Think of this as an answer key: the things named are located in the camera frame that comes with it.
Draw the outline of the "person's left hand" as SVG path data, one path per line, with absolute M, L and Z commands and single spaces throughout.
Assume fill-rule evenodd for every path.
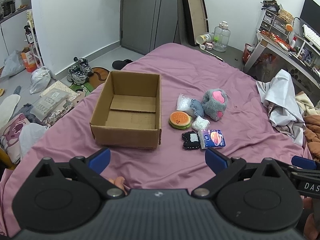
M 122 177 L 122 176 L 119 176 L 117 177 L 116 179 L 112 179 L 112 178 L 109 178 L 108 181 L 115 185 L 116 187 L 120 188 L 124 193 L 125 195 L 127 195 L 127 192 L 126 192 L 126 189 L 125 189 L 125 178 Z

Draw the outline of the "person's right hand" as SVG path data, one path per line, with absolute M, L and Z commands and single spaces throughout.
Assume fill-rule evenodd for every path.
M 303 199 L 303 207 L 305 209 L 313 209 L 312 198 L 304 198 Z M 309 240 L 316 240 L 319 234 L 319 230 L 316 228 L 315 220 L 313 213 L 308 215 L 306 219 L 306 223 L 304 225 L 304 236 Z

